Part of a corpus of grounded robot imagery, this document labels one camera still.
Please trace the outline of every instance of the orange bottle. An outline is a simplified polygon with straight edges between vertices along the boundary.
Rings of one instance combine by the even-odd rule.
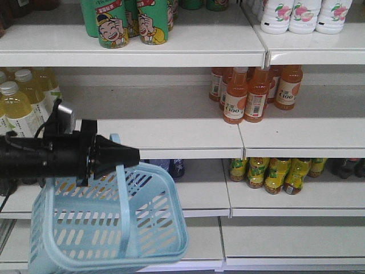
[[[244,115],[245,120],[253,123],[257,123],[262,120],[269,89],[269,68],[256,67],[255,73],[249,82],[249,93]]]
[[[233,67],[227,67],[223,73],[222,86],[221,86],[221,97],[219,100],[219,108],[224,110],[224,104],[226,101],[227,86],[233,76]]]
[[[210,86],[209,98],[219,102],[221,98],[221,86],[225,67],[212,67],[212,84]]]
[[[267,97],[268,103],[274,103],[274,101],[275,101],[276,92],[279,87],[282,71],[283,71],[283,66],[279,66],[279,65],[270,66],[270,77],[272,77],[272,79],[271,79],[271,84],[270,84],[269,96]]]
[[[301,65],[284,66],[278,92],[275,97],[275,106],[277,108],[281,110],[291,110],[294,108],[302,78],[303,71]]]
[[[244,119],[248,84],[247,67],[235,67],[232,80],[227,87],[223,120],[229,124],[239,124]]]

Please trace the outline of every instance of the white bottle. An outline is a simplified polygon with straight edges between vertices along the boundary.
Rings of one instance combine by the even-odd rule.
[[[294,0],[290,16],[289,30],[292,33],[312,33],[317,24],[321,0]]]
[[[290,14],[294,0],[268,0],[261,19],[262,31],[270,34],[282,34],[289,27]]]
[[[337,34],[343,29],[352,0],[323,0],[315,30],[324,34]]]

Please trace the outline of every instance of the white shelf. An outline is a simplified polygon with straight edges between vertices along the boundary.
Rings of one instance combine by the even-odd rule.
[[[184,258],[175,264],[153,265],[148,271],[177,271],[190,269],[220,269],[223,251],[220,228],[216,217],[186,220],[189,247]],[[0,270],[27,269],[30,221],[18,220],[0,257]]]
[[[34,11],[1,38],[2,66],[212,67],[262,66],[265,49],[238,5],[224,12],[179,10],[167,43],[104,49],[87,35],[76,4]]]
[[[185,160],[185,175],[176,187],[185,217],[229,216],[230,204],[220,159]],[[0,218],[30,219],[38,185],[20,184],[9,197]]]
[[[224,269],[364,270],[364,218],[221,218]]]
[[[239,158],[238,127],[223,121],[208,91],[208,86],[65,87],[62,94],[78,119],[97,119],[99,134],[118,133],[123,144],[140,149],[142,159]]]
[[[335,35],[268,34],[261,30],[259,22],[246,14],[264,47],[267,49],[267,65],[365,65],[365,8],[363,4],[354,3],[346,16],[344,29]]]
[[[247,157],[365,158],[363,86],[302,86],[293,110],[269,104],[239,127]]]

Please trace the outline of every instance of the bottle cap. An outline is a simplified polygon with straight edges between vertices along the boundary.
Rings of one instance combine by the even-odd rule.
[[[12,95],[17,93],[19,90],[19,87],[17,83],[8,81],[5,83],[0,84],[0,91],[3,95]]]
[[[17,80],[19,82],[28,82],[28,81],[32,80],[32,78],[33,78],[33,75],[30,70],[18,70],[15,73],[15,80]]]

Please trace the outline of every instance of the plastic basket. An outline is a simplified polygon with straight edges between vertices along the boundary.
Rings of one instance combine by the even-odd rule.
[[[187,246],[170,175],[146,163],[118,166],[89,187],[48,180],[33,205],[29,272],[132,273],[179,261]]]

